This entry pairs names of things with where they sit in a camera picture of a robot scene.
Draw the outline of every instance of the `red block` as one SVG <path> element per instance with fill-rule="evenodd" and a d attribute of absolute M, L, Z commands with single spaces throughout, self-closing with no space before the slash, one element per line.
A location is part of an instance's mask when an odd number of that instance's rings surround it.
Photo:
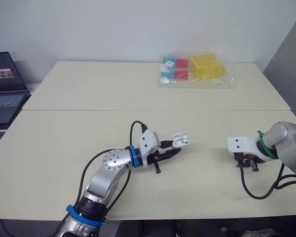
<path fill-rule="evenodd" d="M 176 79 L 176 80 L 187 80 L 188 79 L 188 70 L 175 71 L 174 79 Z"/>
<path fill-rule="evenodd" d="M 188 69 L 188 59 L 176 59 L 176 68 L 178 69 Z"/>

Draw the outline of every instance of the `blue block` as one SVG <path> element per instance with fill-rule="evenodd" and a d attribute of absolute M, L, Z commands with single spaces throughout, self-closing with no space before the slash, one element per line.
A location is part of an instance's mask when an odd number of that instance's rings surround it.
<path fill-rule="evenodd" d="M 174 79 L 174 72 L 176 70 L 176 65 L 175 65 L 176 59 L 169 58 L 169 57 L 163 58 L 163 63 L 166 63 L 167 61 L 174 62 L 174 66 L 171 68 L 171 71 L 168 73 L 161 72 L 161 77 L 167 77 L 168 79 Z"/>
<path fill-rule="evenodd" d="M 168 73 L 161 72 L 161 77 L 167 77 L 168 79 L 174 79 L 174 72 L 175 71 L 171 71 Z"/>
<path fill-rule="evenodd" d="M 163 58 L 163 63 L 166 63 L 167 61 L 171 61 L 176 63 L 176 59 L 175 58 Z"/>

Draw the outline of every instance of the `laptop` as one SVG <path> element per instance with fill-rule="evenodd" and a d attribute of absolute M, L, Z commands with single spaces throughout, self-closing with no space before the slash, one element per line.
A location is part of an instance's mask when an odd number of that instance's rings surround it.
<path fill-rule="evenodd" d="M 0 123 L 8 123 L 22 106 L 28 89 L 8 52 L 0 53 Z"/>

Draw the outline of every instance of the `floor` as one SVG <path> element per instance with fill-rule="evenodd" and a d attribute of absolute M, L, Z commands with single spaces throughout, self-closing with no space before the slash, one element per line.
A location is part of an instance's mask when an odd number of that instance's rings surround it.
<path fill-rule="evenodd" d="M 6 230 L 15 237 L 47 237 L 58 221 L 4 220 Z M 208 220 L 112 221 L 103 224 L 102 237 L 222 237 L 221 227 L 230 230 L 228 237 L 240 237 L 246 230 L 273 229 L 284 237 L 296 237 L 296 216 Z M 8 237 L 0 222 L 0 237 Z"/>

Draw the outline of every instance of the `plastic bag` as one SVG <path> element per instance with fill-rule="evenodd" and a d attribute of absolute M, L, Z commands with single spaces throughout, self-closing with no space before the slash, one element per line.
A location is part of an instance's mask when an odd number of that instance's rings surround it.
<path fill-rule="evenodd" d="M 161 57 L 159 83 L 174 88 L 230 88 L 233 63 L 209 51 L 177 52 Z"/>

